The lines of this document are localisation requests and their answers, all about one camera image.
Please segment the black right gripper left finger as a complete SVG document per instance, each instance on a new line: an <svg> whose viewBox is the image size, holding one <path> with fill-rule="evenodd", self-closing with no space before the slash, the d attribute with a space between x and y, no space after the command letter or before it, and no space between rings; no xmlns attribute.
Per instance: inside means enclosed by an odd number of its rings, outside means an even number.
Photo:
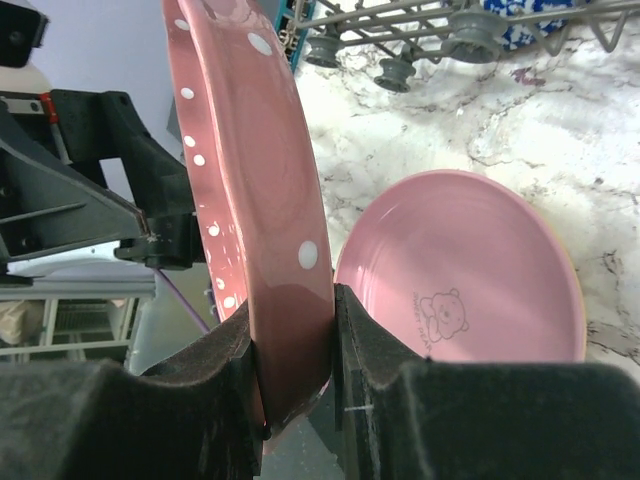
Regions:
<svg viewBox="0 0 640 480"><path fill-rule="evenodd" d="M260 471L261 408L249 310L132 381L132 479L251 479Z"/></svg>

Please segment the grey wire dish rack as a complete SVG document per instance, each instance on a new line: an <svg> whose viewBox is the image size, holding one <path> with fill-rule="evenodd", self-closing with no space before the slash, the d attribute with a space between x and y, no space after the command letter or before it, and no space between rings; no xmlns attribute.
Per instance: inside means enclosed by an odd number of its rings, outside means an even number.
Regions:
<svg viewBox="0 0 640 480"><path fill-rule="evenodd" d="M420 60L483 65L530 45L558 56L573 25L591 30L607 53L614 51L636 1L313 1L292 4L292 26L303 31L308 63L339 67L348 47L372 45L384 53L377 86L405 93Z"/></svg>

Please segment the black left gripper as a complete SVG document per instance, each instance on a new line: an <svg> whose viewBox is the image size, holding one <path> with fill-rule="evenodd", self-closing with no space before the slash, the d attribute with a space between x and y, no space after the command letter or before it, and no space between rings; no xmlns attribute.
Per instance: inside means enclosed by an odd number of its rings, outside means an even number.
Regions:
<svg viewBox="0 0 640 480"><path fill-rule="evenodd" d="M104 189L100 162L114 158L137 208ZM153 139L125 92L56 89L51 103L3 91L1 286L33 285L11 263L117 240L118 259L152 269L205 261L186 167Z"/></svg>

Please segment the plain pink bear plate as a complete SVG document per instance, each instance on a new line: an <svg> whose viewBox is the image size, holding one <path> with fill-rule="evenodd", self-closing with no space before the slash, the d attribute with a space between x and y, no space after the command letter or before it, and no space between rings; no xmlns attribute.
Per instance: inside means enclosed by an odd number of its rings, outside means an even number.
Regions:
<svg viewBox="0 0 640 480"><path fill-rule="evenodd" d="M422 356L586 356L583 295L564 245L524 199L479 174L435 170L385 190L356 221L335 279Z"/></svg>

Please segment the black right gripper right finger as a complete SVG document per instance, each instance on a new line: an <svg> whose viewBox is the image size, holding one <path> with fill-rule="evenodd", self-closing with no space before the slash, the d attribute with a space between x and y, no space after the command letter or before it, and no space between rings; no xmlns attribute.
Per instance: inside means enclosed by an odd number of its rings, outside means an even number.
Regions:
<svg viewBox="0 0 640 480"><path fill-rule="evenodd" d="M336 424L348 479L428 479L420 378L426 362L374 321L352 289L335 286Z"/></svg>

